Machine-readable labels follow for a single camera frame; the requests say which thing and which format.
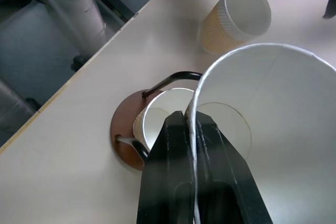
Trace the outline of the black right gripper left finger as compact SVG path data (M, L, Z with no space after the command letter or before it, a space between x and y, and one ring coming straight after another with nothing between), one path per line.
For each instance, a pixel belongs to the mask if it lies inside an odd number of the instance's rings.
M136 224L193 224L195 176L189 129L169 115L144 163Z

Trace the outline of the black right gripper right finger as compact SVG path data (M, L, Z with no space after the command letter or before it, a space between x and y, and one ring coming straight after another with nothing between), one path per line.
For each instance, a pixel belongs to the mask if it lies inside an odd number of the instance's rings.
M245 159L210 116L195 126L201 224L273 224Z

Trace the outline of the large white paper cup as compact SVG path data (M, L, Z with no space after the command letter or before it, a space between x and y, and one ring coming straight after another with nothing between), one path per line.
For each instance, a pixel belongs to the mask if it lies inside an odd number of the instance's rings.
M209 115L246 160L274 224L336 224L336 69L285 44L253 44L202 75L188 118Z

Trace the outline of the white cup in holder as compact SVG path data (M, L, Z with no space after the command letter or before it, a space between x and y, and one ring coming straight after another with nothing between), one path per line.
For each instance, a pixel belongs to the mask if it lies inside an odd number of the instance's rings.
M186 88L166 90L138 114L133 123L133 134L145 148L153 147L165 119L175 111L185 112L194 91Z

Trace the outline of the ribbed brown paper cup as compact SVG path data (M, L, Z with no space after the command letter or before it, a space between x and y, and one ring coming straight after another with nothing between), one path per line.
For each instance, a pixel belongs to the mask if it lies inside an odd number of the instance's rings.
M271 24L267 0L219 0L201 22L199 42L208 53L224 53L265 34Z

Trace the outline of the grey padded seat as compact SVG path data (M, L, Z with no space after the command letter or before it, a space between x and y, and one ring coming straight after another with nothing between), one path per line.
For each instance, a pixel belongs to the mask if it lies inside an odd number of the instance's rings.
M44 104L74 75L77 54L39 2L0 21L0 79L24 98Z

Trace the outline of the white cylindrical tube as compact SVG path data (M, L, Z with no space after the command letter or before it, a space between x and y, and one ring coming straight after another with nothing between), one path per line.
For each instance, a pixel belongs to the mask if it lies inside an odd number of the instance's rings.
M95 0L47 0L49 13L79 53L91 58L107 42Z

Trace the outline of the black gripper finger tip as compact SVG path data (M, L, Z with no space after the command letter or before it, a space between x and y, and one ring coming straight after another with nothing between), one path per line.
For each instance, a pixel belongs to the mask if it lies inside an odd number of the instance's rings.
M331 19L336 16L336 0L328 0L323 19Z

